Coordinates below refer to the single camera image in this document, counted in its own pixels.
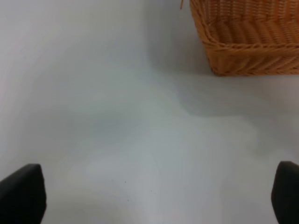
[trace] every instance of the white floor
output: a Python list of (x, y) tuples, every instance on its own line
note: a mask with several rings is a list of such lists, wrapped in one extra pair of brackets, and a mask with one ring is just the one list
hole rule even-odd
[(0, 179), (41, 163), (44, 224), (274, 224), (299, 76), (215, 77), (180, 0), (2, 0)]

